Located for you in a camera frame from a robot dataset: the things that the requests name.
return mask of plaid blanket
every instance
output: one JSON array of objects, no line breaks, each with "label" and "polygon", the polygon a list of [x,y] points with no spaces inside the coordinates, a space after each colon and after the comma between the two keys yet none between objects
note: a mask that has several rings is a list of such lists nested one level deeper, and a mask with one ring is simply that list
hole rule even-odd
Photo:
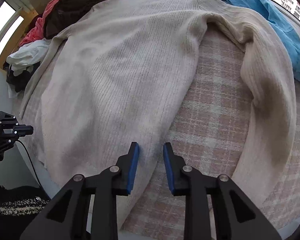
[{"label": "plaid blanket", "polygon": [[[203,174],[232,175],[247,136],[252,95],[240,77],[243,53],[210,25],[194,80],[167,141]],[[277,228],[300,216],[300,83],[295,82],[297,130],[286,169],[261,211]],[[163,157],[125,221],[127,231],[154,239],[183,239],[185,198],[169,191]]]}]

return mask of knit sweater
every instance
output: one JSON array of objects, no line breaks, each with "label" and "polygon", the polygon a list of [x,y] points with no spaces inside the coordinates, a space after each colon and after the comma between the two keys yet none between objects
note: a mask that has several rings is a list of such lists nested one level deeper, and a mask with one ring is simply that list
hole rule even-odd
[{"label": "knit sweater", "polygon": [[20,114],[59,45],[34,136],[51,178],[94,175],[132,141],[140,157],[132,194],[118,199],[118,226],[144,191],[192,82],[207,23],[245,51],[241,77],[253,94],[249,131],[232,179],[260,206],[291,151],[296,124],[292,66],[268,22],[220,0],[107,0],[53,38],[26,87]]}]

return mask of window frame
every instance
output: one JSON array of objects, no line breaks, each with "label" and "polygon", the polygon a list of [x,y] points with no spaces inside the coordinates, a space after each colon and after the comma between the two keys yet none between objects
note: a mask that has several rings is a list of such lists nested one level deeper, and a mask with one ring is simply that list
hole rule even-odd
[{"label": "window frame", "polygon": [[[297,15],[299,15],[299,14],[298,14],[296,11],[294,12],[294,14],[297,14]],[[294,14],[293,14],[293,15],[294,15]],[[296,17],[296,15],[295,15],[295,17]],[[299,18],[299,17],[300,17],[300,15],[298,16],[298,18]]]},{"label": "window frame", "polygon": [[28,0],[5,0],[5,2],[15,10],[15,13],[10,17],[10,19],[7,21],[7,23],[2,27],[0,30],[0,42],[7,33],[7,31],[10,29],[12,24],[18,19],[21,11],[25,11],[26,13],[30,13],[31,10],[33,10],[32,5]]}]

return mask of window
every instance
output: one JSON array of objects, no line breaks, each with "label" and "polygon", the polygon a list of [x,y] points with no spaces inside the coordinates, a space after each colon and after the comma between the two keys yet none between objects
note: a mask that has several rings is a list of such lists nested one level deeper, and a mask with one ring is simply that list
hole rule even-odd
[{"label": "window", "polygon": [[300,7],[298,5],[296,6],[296,11],[300,14]]},{"label": "window", "polygon": [[293,14],[295,17],[297,17],[299,19],[300,15],[297,14],[297,12],[294,12]]},{"label": "window", "polygon": [[16,11],[6,2],[0,7],[0,31]]},{"label": "window", "polygon": [[20,23],[23,21],[23,18],[19,16],[14,23],[11,25],[11,27],[8,29],[6,34],[3,36],[2,40],[0,41],[0,54],[4,49],[4,46],[6,46],[7,42],[9,41],[10,37],[13,35],[14,31],[18,28]]},{"label": "window", "polygon": [[291,11],[291,7],[288,4],[285,3],[283,7],[286,8],[288,11]]},{"label": "window", "polygon": [[293,4],[293,0],[286,0],[286,1],[290,2],[291,4]]},{"label": "window", "polygon": [[9,39],[24,20],[20,16],[33,9],[28,0],[6,0],[0,7],[0,55]]}]

